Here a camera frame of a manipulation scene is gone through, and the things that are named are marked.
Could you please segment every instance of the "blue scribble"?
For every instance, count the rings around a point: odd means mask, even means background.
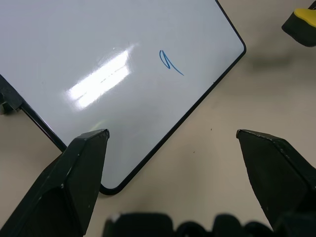
[[[162,60],[161,53],[163,54],[163,57],[164,57],[166,63]],[[164,53],[163,50],[160,50],[160,52],[159,52],[159,57],[160,57],[162,63],[163,63],[167,68],[170,69],[170,65],[171,65],[178,73],[180,73],[181,75],[183,75],[183,74],[170,62],[170,60],[168,59],[167,55]]]

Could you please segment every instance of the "black plastic part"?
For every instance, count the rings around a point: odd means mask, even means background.
[[[273,237],[274,233],[265,225],[259,222],[249,222],[244,226],[244,230],[254,237]]]
[[[181,224],[175,234],[175,237],[206,237],[206,230],[195,222],[185,222]]]
[[[23,103],[22,97],[18,92],[0,75],[0,100],[7,103],[12,109],[19,110]]]
[[[184,120],[193,112],[193,110],[203,101],[203,99],[214,89],[214,87],[222,80],[222,78],[232,69],[232,67],[243,57],[246,53],[246,45],[236,28],[233,26],[232,22],[228,18],[227,14],[223,10],[222,6],[215,0],[223,14],[227,18],[229,24],[237,34],[239,40],[241,41],[244,50],[242,54],[224,71],[224,73],[214,82],[214,84],[201,96],[201,98],[186,112],[186,114],[174,125],[174,127],[162,138],[162,140],[144,157],[144,159],[132,170],[132,172],[116,187],[113,189],[108,189],[101,184],[100,192],[105,195],[115,195],[119,193],[129,181],[139,172],[139,170],[150,160],[150,158],[158,151],[158,149],[168,140],[168,138],[174,133],[175,130],[184,122]],[[39,117],[39,115],[23,100],[20,108],[36,123],[36,125],[50,138],[50,140],[63,152],[66,149],[66,145],[61,141],[61,139],[47,126],[47,124]]]
[[[214,89],[214,87],[223,79],[223,77],[233,68],[233,66],[245,55],[246,45],[236,28],[233,26],[232,22],[228,18],[227,14],[223,10],[222,6],[215,0],[223,14],[227,18],[229,24],[237,34],[243,45],[242,54],[224,71],[224,73],[214,82],[214,84],[199,98],[199,100],[186,112],[186,114],[174,125],[174,127],[162,138],[162,140],[145,156],[145,158],[132,170],[132,172],[114,189],[108,189],[101,184],[100,192],[105,195],[115,195],[119,193],[129,181],[139,172],[139,170],[150,160],[150,158],[159,150],[159,148],[168,140],[168,138],[178,129],[178,127],[187,119],[187,117],[196,109],[196,107],[205,99],[205,97]]]
[[[79,237],[99,193],[108,130],[75,138],[37,178],[0,237]]]
[[[275,230],[276,237],[315,237],[316,214],[284,214]]]
[[[13,111],[13,108],[7,103],[3,94],[0,93],[0,115],[8,114]]]
[[[316,28],[294,13],[283,24],[282,29],[300,44],[306,47],[316,46]]]
[[[252,189],[272,228],[284,213],[316,211],[316,169],[287,141],[249,130],[237,132]]]
[[[239,220],[232,215],[222,214],[215,218],[212,236],[214,237],[247,237]]]
[[[108,220],[104,237],[174,237],[170,217],[158,213],[124,214],[117,220]]]

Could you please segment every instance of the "whiteboard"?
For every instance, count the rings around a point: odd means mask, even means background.
[[[214,0],[2,0],[0,31],[0,74],[44,130],[67,146],[109,129],[107,194],[245,52]]]

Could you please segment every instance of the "yellow object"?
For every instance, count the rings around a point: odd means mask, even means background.
[[[297,8],[294,10],[294,14],[309,25],[316,27],[316,10]]]

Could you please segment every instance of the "beige table surface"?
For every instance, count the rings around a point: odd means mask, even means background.
[[[309,0],[221,0],[247,53],[118,195],[99,195],[88,237],[100,237],[118,212],[164,212],[174,225],[206,228],[228,212],[267,223],[250,183],[236,131],[288,140],[316,166],[316,48],[296,43],[281,25]],[[41,171],[60,154],[19,112],[0,116],[0,226]]]

